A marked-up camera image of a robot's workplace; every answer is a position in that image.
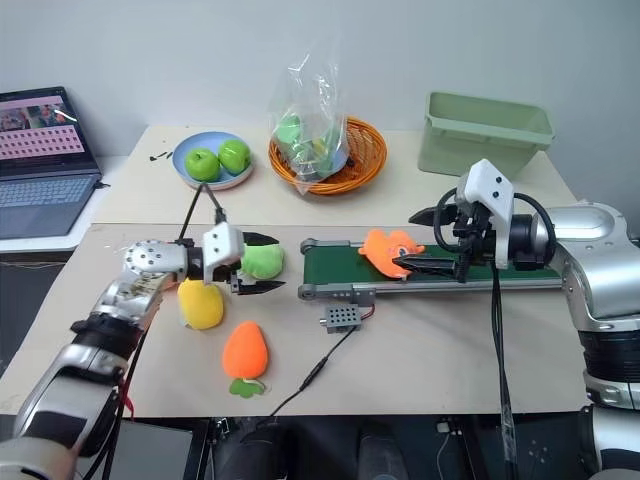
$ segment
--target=plastic bag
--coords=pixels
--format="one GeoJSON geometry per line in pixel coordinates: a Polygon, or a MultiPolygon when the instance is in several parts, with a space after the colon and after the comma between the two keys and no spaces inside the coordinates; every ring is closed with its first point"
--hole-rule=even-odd
{"type": "Polygon", "coordinates": [[[305,194],[347,162],[346,117],[338,91],[338,65],[319,44],[289,65],[269,107],[271,135],[305,194]]]}

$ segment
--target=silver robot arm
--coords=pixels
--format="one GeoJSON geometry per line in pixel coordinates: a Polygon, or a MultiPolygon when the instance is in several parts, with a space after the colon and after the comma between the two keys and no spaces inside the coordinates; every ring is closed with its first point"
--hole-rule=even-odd
{"type": "Polygon", "coordinates": [[[148,330],[163,291],[186,278],[227,281],[232,292],[263,293],[280,282],[245,286],[235,273],[244,244],[277,241],[243,234],[226,221],[190,240],[137,242],[125,254],[122,273],[100,296],[87,320],[71,329],[63,347],[22,405],[14,438],[0,444],[0,478],[67,480],[78,456],[96,454],[122,401],[129,359],[148,330]]]}
{"type": "MultiPolygon", "coordinates": [[[[540,214],[513,214],[513,186],[482,160],[460,178],[437,207],[410,221],[433,226],[441,247],[458,254],[446,268],[464,282],[469,266],[495,261],[520,270],[549,266],[562,277],[573,324],[584,348],[583,377],[593,402],[581,411],[582,460],[593,474],[603,469],[640,471],[640,248],[627,235],[617,210],[581,202],[547,211],[555,242],[540,214]],[[446,204],[454,197],[455,204],[446,204]],[[453,224],[458,244],[447,244],[440,226],[453,224]]],[[[394,263],[414,271],[441,264],[424,255],[394,263]]]]}

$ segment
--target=woven basket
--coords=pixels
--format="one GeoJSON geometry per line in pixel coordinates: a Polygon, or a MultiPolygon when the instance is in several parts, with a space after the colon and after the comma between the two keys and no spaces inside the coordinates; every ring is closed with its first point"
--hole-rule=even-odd
{"type": "MultiPolygon", "coordinates": [[[[309,192],[316,195],[336,195],[354,190],[369,183],[384,166],[387,145],[382,135],[368,123],[355,117],[347,119],[349,160],[339,172],[320,183],[312,183],[309,192]]],[[[269,143],[271,167],[291,185],[295,185],[295,173],[287,166],[273,140],[269,143]]]]}

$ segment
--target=table surface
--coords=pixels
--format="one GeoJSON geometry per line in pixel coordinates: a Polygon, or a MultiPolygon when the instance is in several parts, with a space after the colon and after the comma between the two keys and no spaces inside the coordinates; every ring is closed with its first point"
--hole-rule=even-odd
{"type": "MultiPolygon", "coordinates": [[[[211,130],[224,128],[149,127],[94,223],[181,223],[193,190],[174,172],[171,159],[151,162],[149,156],[171,151],[188,136],[211,130]]],[[[229,220],[239,225],[406,225],[410,215],[434,206],[458,181],[458,177],[418,170],[421,132],[382,132],[388,149],[387,163],[368,186],[333,197],[300,197],[271,170],[266,128],[237,128],[232,133],[251,148],[255,170],[245,183],[217,192],[216,196],[227,210],[229,220]]],[[[544,153],[537,154],[525,167],[515,187],[547,207],[575,202],[544,153]]],[[[210,203],[200,202],[192,223],[210,224],[212,219],[210,203]]]]}
{"type": "MultiPolygon", "coordinates": [[[[116,182],[120,167],[124,165],[127,157],[99,157],[96,159],[101,166],[102,182],[113,185],[116,182]]],[[[96,190],[80,212],[77,220],[67,235],[57,237],[38,238],[14,238],[0,240],[0,253],[24,253],[24,252],[62,252],[76,248],[82,241],[82,237],[91,226],[93,216],[100,204],[107,196],[108,188],[96,190]]]]}
{"type": "MultiPolygon", "coordinates": [[[[189,135],[224,128],[149,127],[108,189],[94,225],[58,276],[21,349],[0,379],[0,413],[16,413],[58,350],[73,338],[70,324],[85,318],[118,274],[123,249],[145,238],[173,240],[193,190],[166,158],[189,135]]],[[[197,332],[181,326],[173,291],[151,328],[131,396],[148,417],[266,415],[294,392],[338,340],[319,326],[323,304],[297,299],[302,280],[299,243],[307,237],[362,240],[368,225],[407,227],[414,212],[433,206],[456,177],[417,169],[421,132],[383,132],[389,155],[381,174],[351,194],[300,197],[275,175],[266,158],[266,129],[239,128],[255,171],[244,184],[217,194],[236,225],[280,239],[286,286],[265,295],[231,297],[224,322],[197,332]],[[270,349],[263,380],[269,391],[243,400],[228,393],[221,367],[233,327],[255,320],[270,349]]],[[[515,181],[516,190],[545,206],[575,198],[548,157],[539,153],[515,181]]],[[[213,214],[202,201],[190,235],[198,238],[213,214]]],[[[433,243],[428,228],[408,227],[433,243]]],[[[584,402],[583,361],[563,295],[505,292],[505,348],[517,412],[576,410],[584,402]]],[[[495,413],[498,375],[490,328],[489,294],[394,295],[376,302],[374,317],[331,357],[324,371],[283,414],[495,413]]]]}
{"type": "MultiPolygon", "coordinates": [[[[198,238],[207,227],[194,226],[198,238]]],[[[151,326],[131,389],[142,417],[266,415],[294,392],[335,344],[318,324],[321,301],[296,296],[302,279],[299,244],[362,239],[368,227],[260,227],[286,251],[286,285],[264,295],[225,299],[222,324],[207,331],[179,321],[175,291],[166,293],[151,326]],[[242,399],[228,393],[221,366],[225,341],[245,320],[258,322],[270,351],[261,380],[269,391],[242,399]]],[[[408,229],[433,242],[426,228],[408,229]]],[[[123,250],[145,238],[172,240],[177,225],[93,225],[58,276],[20,351],[0,381],[0,413],[14,414],[58,350],[118,274],[123,250]]],[[[490,294],[393,295],[331,357],[323,372],[283,414],[496,413],[498,374],[490,294]]],[[[560,291],[504,292],[506,365],[516,412],[567,411],[586,400],[575,329],[560,291]]]]}

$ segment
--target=black cable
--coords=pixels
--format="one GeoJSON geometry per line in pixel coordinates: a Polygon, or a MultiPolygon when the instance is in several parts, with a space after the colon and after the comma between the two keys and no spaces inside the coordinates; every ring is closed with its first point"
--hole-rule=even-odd
{"type": "Polygon", "coordinates": [[[191,221],[191,214],[193,213],[193,209],[196,206],[196,203],[198,202],[198,197],[200,196],[200,192],[202,191],[202,186],[204,185],[204,183],[201,183],[200,185],[198,185],[198,189],[196,190],[196,193],[193,195],[193,200],[191,200],[191,205],[189,206],[189,210],[187,211],[187,216],[184,219],[184,222],[182,223],[182,230],[180,230],[180,235],[178,235],[178,240],[182,240],[184,238],[184,234],[187,231],[187,227],[189,226],[189,222],[191,221]]]}
{"type": "Polygon", "coordinates": [[[187,227],[189,226],[189,222],[191,221],[191,215],[193,214],[193,210],[196,207],[198,198],[200,197],[200,192],[202,192],[203,189],[207,192],[207,195],[213,202],[213,205],[216,207],[216,218],[215,218],[216,225],[220,222],[224,222],[227,220],[227,216],[224,213],[224,209],[218,202],[218,199],[216,198],[216,196],[211,191],[211,188],[209,187],[209,185],[207,185],[206,183],[201,183],[200,185],[198,185],[198,188],[196,189],[196,193],[193,195],[193,200],[191,200],[191,205],[189,206],[189,210],[187,211],[187,216],[185,217],[184,222],[182,223],[182,229],[180,230],[180,235],[178,235],[178,240],[182,240],[184,238],[185,233],[187,232],[187,227]]]}
{"type": "Polygon", "coordinates": [[[440,200],[438,200],[438,204],[436,205],[436,210],[433,212],[433,235],[436,237],[436,242],[443,250],[451,253],[462,253],[466,252],[469,249],[468,243],[463,243],[462,245],[451,245],[445,242],[442,237],[442,226],[440,224],[440,215],[442,214],[442,210],[444,210],[444,206],[451,197],[456,194],[457,189],[452,188],[447,193],[445,193],[440,200]]]}
{"type": "Polygon", "coordinates": [[[140,352],[142,351],[142,346],[144,345],[144,340],[147,334],[143,334],[140,337],[140,342],[138,342],[138,349],[133,355],[133,359],[131,361],[131,367],[129,368],[129,373],[124,382],[124,385],[121,387],[120,391],[120,403],[118,405],[118,410],[116,413],[116,418],[113,421],[113,426],[111,427],[111,431],[109,432],[109,436],[105,440],[102,448],[98,452],[95,460],[87,470],[87,473],[82,477],[83,480],[90,480],[95,473],[98,471],[102,460],[107,456],[107,460],[105,463],[104,471],[102,474],[102,478],[109,478],[109,474],[111,473],[111,463],[113,462],[113,455],[115,454],[116,444],[118,442],[118,434],[120,433],[120,423],[122,422],[122,417],[124,415],[124,407],[125,407],[125,399],[127,396],[127,392],[129,391],[129,385],[131,384],[131,378],[133,377],[133,372],[136,369],[136,365],[138,364],[138,358],[140,357],[140,352]]]}
{"type": "Polygon", "coordinates": [[[538,215],[540,215],[540,218],[544,223],[544,227],[547,229],[547,236],[549,237],[549,241],[547,242],[545,255],[544,255],[544,264],[548,265],[549,262],[553,259],[553,256],[556,254],[556,243],[557,243],[556,232],[554,230],[551,217],[549,216],[547,211],[544,209],[544,207],[540,205],[540,203],[538,203],[536,199],[530,197],[529,195],[525,193],[514,193],[513,198],[517,198],[519,200],[522,200],[523,202],[528,203],[535,209],[536,212],[538,212],[538,215]]]}
{"type": "Polygon", "coordinates": [[[118,444],[118,434],[120,433],[120,425],[122,424],[122,416],[124,415],[124,406],[127,395],[129,394],[129,386],[131,385],[131,379],[133,378],[133,372],[136,370],[136,365],[138,365],[138,359],[140,358],[140,352],[142,352],[142,347],[144,345],[144,341],[147,338],[147,332],[143,333],[140,337],[140,341],[138,342],[138,349],[136,353],[133,354],[133,359],[131,360],[131,367],[129,367],[129,373],[127,374],[127,379],[124,382],[124,387],[122,388],[122,392],[120,395],[120,405],[118,406],[118,413],[116,415],[115,425],[113,426],[113,430],[111,435],[113,439],[111,439],[109,450],[107,452],[107,458],[104,461],[104,470],[102,471],[102,480],[108,480],[111,475],[111,466],[113,464],[113,457],[116,453],[116,445],[118,444]]]}
{"type": "MultiPolygon", "coordinates": [[[[366,320],[367,318],[371,317],[376,311],[376,306],[375,305],[371,305],[371,310],[369,310],[367,313],[365,313],[362,316],[362,320],[366,320]]],[[[309,372],[309,374],[306,376],[306,378],[302,381],[302,383],[300,384],[300,386],[298,387],[298,390],[296,390],[294,393],[292,393],[291,395],[289,395],[287,398],[285,398],[280,405],[278,405],[273,412],[271,412],[269,414],[269,416],[264,419],[261,420],[260,422],[258,422],[258,426],[260,426],[262,423],[264,423],[266,420],[268,420],[271,417],[275,417],[277,415],[277,413],[282,410],[285,405],[287,405],[291,400],[293,400],[294,398],[296,398],[298,395],[300,395],[305,388],[307,388],[309,385],[311,385],[311,382],[313,382],[313,380],[318,376],[318,374],[320,373],[320,371],[324,368],[325,364],[327,363],[327,360],[329,360],[329,357],[333,354],[333,352],[335,352],[338,347],[340,345],[342,345],[344,343],[344,341],[349,338],[349,336],[355,332],[356,327],[353,326],[349,329],[349,331],[346,333],[346,335],[344,335],[340,340],[338,340],[338,342],[331,347],[331,350],[329,350],[327,352],[327,354],[322,357],[320,359],[320,361],[318,363],[316,363],[316,365],[311,369],[311,371],[309,372]]]]}
{"type": "Polygon", "coordinates": [[[498,374],[500,375],[500,419],[502,445],[504,449],[505,473],[508,480],[518,478],[518,459],[516,448],[515,424],[511,411],[511,396],[504,367],[504,336],[502,330],[502,293],[500,291],[500,274],[495,261],[491,262],[493,289],[491,291],[491,329],[493,342],[498,357],[498,374]]]}

